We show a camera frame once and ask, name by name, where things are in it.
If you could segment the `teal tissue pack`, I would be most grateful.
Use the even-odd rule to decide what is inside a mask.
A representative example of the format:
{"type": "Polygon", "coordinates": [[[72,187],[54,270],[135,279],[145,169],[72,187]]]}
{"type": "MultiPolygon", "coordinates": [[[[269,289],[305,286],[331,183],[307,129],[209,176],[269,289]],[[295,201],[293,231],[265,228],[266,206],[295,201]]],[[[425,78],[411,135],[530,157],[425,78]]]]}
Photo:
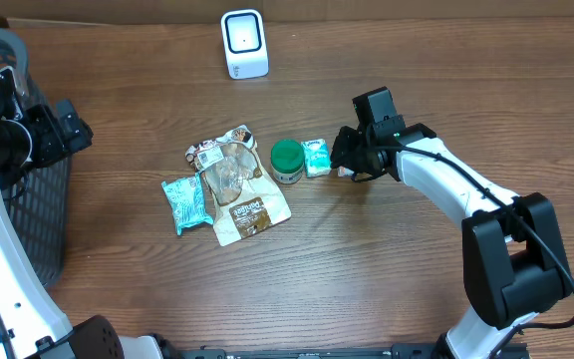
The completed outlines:
{"type": "Polygon", "coordinates": [[[331,160],[326,141],[324,139],[304,141],[301,146],[305,157],[306,176],[316,178],[328,175],[331,171],[331,160]]]}

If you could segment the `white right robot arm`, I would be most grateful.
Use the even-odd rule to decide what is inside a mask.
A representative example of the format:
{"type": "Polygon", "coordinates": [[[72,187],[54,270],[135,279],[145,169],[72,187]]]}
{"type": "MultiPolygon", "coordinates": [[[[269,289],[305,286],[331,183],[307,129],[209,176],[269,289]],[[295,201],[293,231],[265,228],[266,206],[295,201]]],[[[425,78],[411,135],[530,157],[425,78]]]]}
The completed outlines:
{"type": "Polygon", "coordinates": [[[359,124],[336,137],[333,168],[354,182],[390,176],[439,208],[461,233],[469,307],[434,344],[395,344],[394,358],[526,358],[512,338],[574,326],[574,278],[551,201],[478,174],[422,123],[406,125],[386,87],[353,100],[359,124]]]}

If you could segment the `green lid jar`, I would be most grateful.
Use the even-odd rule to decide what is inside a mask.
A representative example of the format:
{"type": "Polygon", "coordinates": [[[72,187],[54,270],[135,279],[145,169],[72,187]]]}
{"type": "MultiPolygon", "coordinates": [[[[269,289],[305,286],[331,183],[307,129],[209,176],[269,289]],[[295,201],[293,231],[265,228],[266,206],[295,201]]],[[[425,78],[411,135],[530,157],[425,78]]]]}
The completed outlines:
{"type": "Polygon", "coordinates": [[[304,151],[295,140],[280,140],[271,149],[274,178],[284,184],[297,182],[304,172],[304,151]]]}

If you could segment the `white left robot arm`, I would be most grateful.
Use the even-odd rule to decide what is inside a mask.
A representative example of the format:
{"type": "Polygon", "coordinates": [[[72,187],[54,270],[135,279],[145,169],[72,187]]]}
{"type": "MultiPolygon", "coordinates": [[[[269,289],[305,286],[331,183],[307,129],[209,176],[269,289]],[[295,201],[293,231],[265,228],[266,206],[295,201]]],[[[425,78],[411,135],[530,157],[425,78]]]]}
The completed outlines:
{"type": "Polygon", "coordinates": [[[93,133],[72,104],[28,102],[26,81],[0,68],[0,358],[169,358],[154,335],[119,335],[96,315],[71,324],[41,283],[20,235],[55,233],[55,189],[31,187],[31,174],[89,147],[93,133]]]}

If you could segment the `orange tissue pack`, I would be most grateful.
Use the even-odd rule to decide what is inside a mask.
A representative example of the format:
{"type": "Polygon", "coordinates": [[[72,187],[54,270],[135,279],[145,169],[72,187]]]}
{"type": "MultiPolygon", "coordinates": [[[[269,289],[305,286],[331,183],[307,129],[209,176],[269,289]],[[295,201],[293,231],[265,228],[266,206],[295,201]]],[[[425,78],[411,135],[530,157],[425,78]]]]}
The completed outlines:
{"type": "Polygon", "coordinates": [[[344,167],[338,167],[337,174],[340,178],[350,178],[354,172],[344,167]]]}

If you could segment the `dark grey plastic basket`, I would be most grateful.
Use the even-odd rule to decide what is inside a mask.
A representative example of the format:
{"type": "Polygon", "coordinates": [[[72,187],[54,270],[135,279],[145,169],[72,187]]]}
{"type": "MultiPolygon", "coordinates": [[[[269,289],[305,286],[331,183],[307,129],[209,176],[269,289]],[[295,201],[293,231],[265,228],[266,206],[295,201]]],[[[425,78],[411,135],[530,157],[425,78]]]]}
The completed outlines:
{"type": "MultiPolygon", "coordinates": [[[[14,33],[0,29],[0,69],[16,68],[27,81],[26,108],[50,103],[28,72],[28,52],[14,33]]],[[[40,282],[56,284],[64,268],[68,189],[72,161],[64,159],[49,168],[32,170],[26,179],[2,192],[4,197],[26,191],[5,202],[6,210],[40,282]]]]}

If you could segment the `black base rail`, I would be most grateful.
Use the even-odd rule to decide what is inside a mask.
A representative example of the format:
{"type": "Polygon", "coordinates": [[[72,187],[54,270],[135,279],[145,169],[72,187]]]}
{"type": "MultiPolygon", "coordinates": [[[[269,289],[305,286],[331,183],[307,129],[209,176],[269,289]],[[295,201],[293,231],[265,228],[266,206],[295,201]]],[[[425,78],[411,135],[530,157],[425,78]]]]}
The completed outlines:
{"type": "Polygon", "coordinates": [[[183,359],[429,359],[432,344],[395,344],[390,348],[300,349],[225,351],[198,349],[180,351],[183,359]]]}

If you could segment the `teal snack bar wrapper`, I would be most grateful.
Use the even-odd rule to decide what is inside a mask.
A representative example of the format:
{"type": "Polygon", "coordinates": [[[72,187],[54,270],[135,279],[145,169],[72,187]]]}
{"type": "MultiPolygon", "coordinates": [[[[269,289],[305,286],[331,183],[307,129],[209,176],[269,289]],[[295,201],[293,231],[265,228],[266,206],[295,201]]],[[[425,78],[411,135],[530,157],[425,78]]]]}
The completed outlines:
{"type": "Polygon", "coordinates": [[[163,181],[161,187],[170,204],[177,235],[197,225],[213,225],[214,220],[206,211],[199,173],[173,182],[163,181]]]}

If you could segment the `brown cookie bag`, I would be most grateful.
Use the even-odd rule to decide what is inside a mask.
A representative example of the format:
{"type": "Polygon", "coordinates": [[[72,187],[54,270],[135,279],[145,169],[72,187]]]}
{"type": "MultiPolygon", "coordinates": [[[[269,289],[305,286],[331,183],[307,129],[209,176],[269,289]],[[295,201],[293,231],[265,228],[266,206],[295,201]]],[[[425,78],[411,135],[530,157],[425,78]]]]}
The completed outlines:
{"type": "Polygon", "coordinates": [[[291,218],[291,209],[262,165],[251,131],[238,126],[190,146],[189,164],[205,181],[215,205],[213,229],[226,246],[291,218]]]}

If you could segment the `white barcode scanner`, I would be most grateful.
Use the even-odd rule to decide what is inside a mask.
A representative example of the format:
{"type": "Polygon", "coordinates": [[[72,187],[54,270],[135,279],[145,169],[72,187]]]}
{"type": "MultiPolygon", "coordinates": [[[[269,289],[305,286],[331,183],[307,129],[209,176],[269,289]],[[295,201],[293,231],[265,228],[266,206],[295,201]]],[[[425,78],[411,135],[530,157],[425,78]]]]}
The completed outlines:
{"type": "Polygon", "coordinates": [[[220,25],[229,76],[233,80],[266,76],[269,57],[261,14],[255,9],[229,11],[220,25]]]}

